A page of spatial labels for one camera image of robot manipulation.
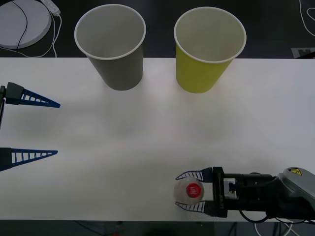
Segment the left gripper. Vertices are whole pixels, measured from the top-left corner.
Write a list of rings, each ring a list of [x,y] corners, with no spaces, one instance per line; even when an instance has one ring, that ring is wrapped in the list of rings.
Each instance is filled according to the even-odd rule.
[[[8,82],[7,87],[0,87],[0,127],[4,112],[4,104],[29,105],[59,108],[61,105],[38,93]],[[0,148],[0,171],[41,160],[58,153],[57,150],[18,149],[10,147]]]

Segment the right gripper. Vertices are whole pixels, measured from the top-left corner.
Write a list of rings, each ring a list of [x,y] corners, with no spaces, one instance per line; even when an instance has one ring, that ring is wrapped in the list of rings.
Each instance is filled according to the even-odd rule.
[[[188,211],[202,213],[211,217],[226,218],[229,210],[241,210],[241,201],[228,200],[224,194],[225,178],[240,180],[243,174],[225,174],[222,167],[209,167],[203,170],[186,171],[181,173],[175,180],[194,179],[198,182],[213,183],[214,203],[212,201],[200,201],[195,204],[175,202],[179,208]]]

